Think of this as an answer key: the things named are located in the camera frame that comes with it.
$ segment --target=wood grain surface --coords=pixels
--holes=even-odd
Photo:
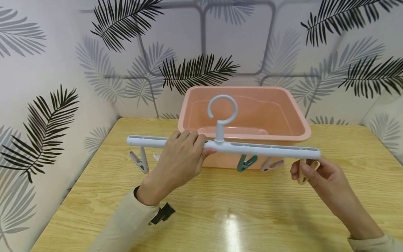
[[[174,119],[118,120],[31,251],[86,251],[123,196],[145,177],[128,155],[139,149],[127,146],[126,137],[168,137],[176,128]],[[403,240],[402,166],[363,126],[311,129],[300,146],[319,148],[342,166],[381,228]],[[152,155],[161,149],[146,152],[152,169]],[[267,173],[204,168],[166,198],[177,212],[150,226],[132,251],[349,251],[342,223],[308,183],[291,180],[293,161]]]

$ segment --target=black strap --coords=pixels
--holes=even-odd
[[[136,199],[137,199],[137,191],[138,191],[139,187],[140,187],[140,186],[137,186],[137,187],[134,189],[134,191],[133,191],[134,197],[135,197]],[[163,208],[160,208],[160,209],[158,210],[157,215],[151,220],[151,223],[154,224],[154,225],[156,225],[156,224],[158,224],[161,220],[166,221],[166,220],[168,220],[169,217],[170,217],[172,214],[174,214],[175,212],[176,212],[175,209],[173,209],[168,203],[166,203]]]

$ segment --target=sleeve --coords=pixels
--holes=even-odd
[[[402,252],[403,244],[389,236],[368,240],[354,240],[348,238],[348,242],[354,252]]]
[[[158,214],[159,206],[145,206],[130,191],[88,252],[127,252]]]

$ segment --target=hanger hook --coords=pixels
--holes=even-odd
[[[235,117],[237,117],[237,114],[238,114],[238,105],[235,102],[235,100],[231,96],[228,96],[225,94],[220,94],[220,95],[217,95],[214,98],[212,98],[210,103],[208,104],[207,113],[210,118],[214,118],[213,114],[211,113],[211,105],[213,104],[213,102],[215,100],[220,99],[220,98],[229,100],[232,103],[232,105],[234,106],[234,112],[232,113],[231,117],[228,118],[227,120],[217,120],[216,138],[214,139],[214,141],[216,141],[218,143],[224,142],[224,125],[232,122],[235,119]]]

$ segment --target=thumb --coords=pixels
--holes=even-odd
[[[200,159],[199,162],[197,163],[198,167],[201,167],[203,165],[204,160],[210,156],[211,154],[216,153],[217,151],[215,149],[212,148],[205,148],[202,150],[201,155],[200,155]]]
[[[306,163],[302,164],[301,171],[313,188],[320,186],[325,180],[317,171],[315,171],[315,169],[312,169]]]

